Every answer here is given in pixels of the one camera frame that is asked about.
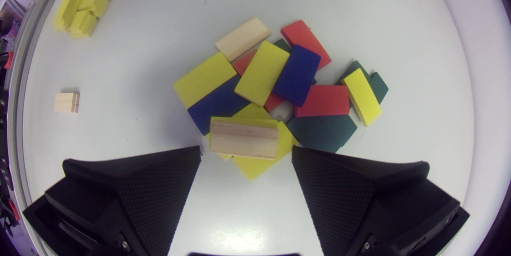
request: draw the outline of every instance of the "yellow block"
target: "yellow block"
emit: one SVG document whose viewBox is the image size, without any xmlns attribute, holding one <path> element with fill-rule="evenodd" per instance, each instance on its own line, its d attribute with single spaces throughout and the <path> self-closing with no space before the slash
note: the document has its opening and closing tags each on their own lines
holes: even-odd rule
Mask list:
<svg viewBox="0 0 511 256">
<path fill-rule="evenodd" d="M 359 68 L 341 80 L 350 93 L 350 99 L 364 126 L 369 126 L 382 110 L 376 96 L 367 82 L 362 70 Z"/>
<path fill-rule="evenodd" d="M 270 42 L 263 41 L 241 76 L 234 92 L 263 106 L 289 58 L 289 53 Z"/>
<path fill-rule="evenodd" d="M 173 87 L 188 109 L 235 75 L 236 70 L 222 52 L 218 52 L 176 81 Z"/>
<path fill-rule="evenodd" d="M 271 116 L 266 112 L 263 107 L 260 107 L 254 103 L 250 103 L 245 106 L 243 109 L 239 110 L 232 118 L 254 118 L 254 119 L 271 119 Z M 206 138 L 208 141 L 211 141 L 211 133 L 206 134 Z M 222 157 L 223 160 L 229 159 L 232 155 L 219 153 L 219 156 Z"/>
<path fill-rule="evenodd" d="M 279 129 L 279 142 L 277 144 L 277 155 L 275 160 L 258 159 L 250 157 L 233 156 L 232 161 L 241 170 L 241 172 L 249 179 L 254 180 L 268 168 L 272 167 L 277 161 L 291 152 L 293 145 L 298 145 L 298 141 L 289 131 L 286 125 L 279 121 L 277 124 Z"/>
<path fill-rule="evenodd" d="M 53 19 L 55 30 L 64 31 L 70 27 L 82 1 L 83 0 L 62 0 L 57 14 L 55 14 L 55 18 Z"/>
<path fill-rule="evenodd" d="M 110 2 L 108 0 L 83 0 L 78 10 L 87 10 L 97 18 L 102 18 L 109 4 Z"/>
</svg>

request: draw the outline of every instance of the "blue block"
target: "blue block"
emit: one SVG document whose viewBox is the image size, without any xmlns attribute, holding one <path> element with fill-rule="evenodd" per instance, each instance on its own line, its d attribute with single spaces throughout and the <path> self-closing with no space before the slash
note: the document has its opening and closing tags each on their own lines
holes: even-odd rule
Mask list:
<svg viewBox="0 0 511 256">
<path fill-rule="evenodd" d="M 240 78 L 239 75 L 234 76 L 188 108 L 188 113 L 203 135 L 210 132 L 212 116 L 231 117 L 250 104 L 250 101 L 234 93 Z"/>
<path fill-rule="evenodd" d="M 295 45 L 272 92 L 301 107 L 309 94 L 320 61 L 318 54 Z"/>
<path fill-rule="evenodd" d="M 357 125 L 349 115 L 318 116 L 319 120 L 343 147 L 357 130 Z"/>
<path fill-rule="evenodd" d="M 286 126 L 303 146 L 336 153 L 341 147 L 334 136 L 317 117 L 295 117 Z"/>
</svg>

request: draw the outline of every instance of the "white tabletop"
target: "white tabletop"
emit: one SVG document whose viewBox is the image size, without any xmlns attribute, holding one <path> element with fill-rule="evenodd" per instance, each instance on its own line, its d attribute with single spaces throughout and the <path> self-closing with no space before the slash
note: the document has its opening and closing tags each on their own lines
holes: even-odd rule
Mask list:
<svg viewBox="0 0 511 256">
<path fill-rule="evenodd" d="M 280 28 L 303 19 L 332 58 L 333 84 L 352 60 L 389 87 L 383 114 L 338 153 L 427 161 L 428 178 L 456 199 L 467 190 L 474 140 L 465 55 L 444 0 L 110 0 L 90 39 L 55 32 L 57 0 L 40 34 L 24 99 L 31 198 L 62 178 L 62 160 L 106 160 L 202 143 L 204 156 L 169 254 L 317 256 L 321 248 L 290 155 L 249 182 L 207 152 L 172 83 L 217 52 L 219 38 L 257 16 Z M 53 97 L 79 91 L 78 114 Z"/>
</svg>

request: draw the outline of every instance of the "small wooden block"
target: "small wooden block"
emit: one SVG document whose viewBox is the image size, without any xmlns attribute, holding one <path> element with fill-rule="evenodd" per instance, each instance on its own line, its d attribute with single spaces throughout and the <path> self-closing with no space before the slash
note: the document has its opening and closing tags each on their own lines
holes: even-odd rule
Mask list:
<svg viewBox="0 0 511 256">
<path fill-rule="evenodd" d="M 252 58 L 256 55 L 257 49 L 252 50 L 251 52 L 245 54 L 242 58 L 238 59 L 234 63 L 232 63 L 232 67 L 236 69 L 236 72 L 242 76 L 247 70 L 248 65 L 252 61 Z"/>
<path fill-rule="evenodd" d="M 341 147 L 318 117 L 295 117 L 286 126 L 303 147 L 332 153 Z"/>
<path fill-rule="evenodd" d="M 371 81 L 371 78 L 369 77 L 369 74 L 365 71 L 365 69 L 362 67 L 362 65 L 360 64 L 360 62 L 358 61 L 354 61 L 350 64 L 350 66 L 348 67 L 348 69 L 341 75 L 341 77 L 339 78 L 339 80 L 335 83 L 335 85 L 342 85 L 341 81 L 348 75 L 352 74 L 355 70 L 357 69 L 361 69 L 364 76 L 365 76 L 365 79 L 367 79 L 367 82 Z"/>
<path fill-rule="evenodd" d="M 357 130 L 349 115 L 318 116 L 335 140 L 343 147 Z"/>
<path fill-rule="evenodd" d="M 235 75 L 236 70 L 218 52 L 176 81 L 173 87 L 184 106 L 190 108 Z"/>
<path fill-rule="evenodd" d="M 271 31 L 258 18 L 253 18 L 215 42 L 215 46 L 231 62 L 270 34 Z"/>
<path fill-rule="evenodd" d="M 295 45 L 279 79 L 273 87 L 273 94 L 302 106 L 309 94 L 321 56 Z"/>
<path fill-rule="evenodd" d="M 281 30 L 281 33 L 292 47 L 300 45 L 315 54 L 319 54 L 321 56 L 321 61 L 319 62 L 318 70 L 332 62 L 330 56 L 328 56 L 321 43 L 319 43 L 316 36 L 314 36 L 303 20 L 285 26 Z"/>
<path fill-rule="evenodd" d="M 381 78 L 380 74 L 378 74 L 378 72 L 374 72 L 371 75 L 371 81 L 369 81 L 369 85 L 371 86 L 371 89 L 374 92 L 376 100 L 378 100 L 378 103 L 381 104 L 383 98 L 385 98 L 385 95 L 388 92 L 388 87 Z"/>
<path fill-rule="evenodd" d="M 293 50 L 289 44 L 287 44 L 287 42 L 284 40 L 284 39 L 279 39 L 277 40 L 276 42 L 273 43 L 276 47 L 279 47 L 280 49 L 286 51 L 286 52 L 289 52 L 291 53 L 291 51 Z"/>
<path fill-rule="evenodd" d="M 222 119 L 230 119 L 230 118 L 226 118 L 226 117 L 216 117 L 216 116 L 214 116 L 214 117 L 211 118 L 211 122 L 213 122 L 214 119 L 220 119 L 220 118 L 222 118 Z M 237 112 L 235 115 L 233 115 L 231 118 L 235 118 L 235 119 L 246 118 L 246 119 L 271 120 L 271 116 L 266 112 L 266 110 L 264 110 L 263 107 L 260 107 L 259 105 L 256 105 L 254 103 L 250 103 L 249 105 L 247 105 L 246 107 L 241 109 L 239 112 Z M 211 142 L 211 133 L 206 134 L 206 138 Z M 232 155 L 220 154 L 220 156 L 222 157 L 223 160 L 227 160 Z"/>
<path fill-rule="evenodd" d="M 294 107 L 295 117 L 343 115 L 350 112 L 344 85 L 312 85 L 302 107 Z"/>
<path fill-rule="evenodd" d="M 279 130 L 215 121 L 211 126 L 212 152 L 275 159 Z"/>
<path fill-rule="evenodd" d="M 203 135 L 210 132 L 212 116 L 231 117 L 250 104 L 249 101 L 234 93 L 239 79 L 238 75 L 234 76 L 188 108 L 188 114 Z"/>
<path fill-rule="evenodd" d="M 363 125 L 369 126 L 380 116 L 382 110 L 362 70 L 355 70 L 346 76 L 342 83 L 347 86 L 350 99 Z"/>
<path fill-rule="evenodd" d="M 80 94 L 78 93 L 57 93 L 55 94 L 55 103 L 53 111 L 78 113 L 78 102 Z"/>
<path fill-rule="evenodd" d="M 288 57 L 288 52 L 263 41 L 234 91 L 263 106 Z"/>
<path fill-rule="evenodd" d="M 282 121 L 279 121 L 277 129 L 279 129 L 279 142 L 277 144 L 277 154 L 275 160 L 241 156 L 234 156 L 232 158 L 234 164 L 240 169 L 240 171 L 248 180 L 256 179 L 259 175 L 263 174 L 263 172 L 277 163 L 277 161 L 290 153 L 294 145 L 299 144 Z"/>
</svg>

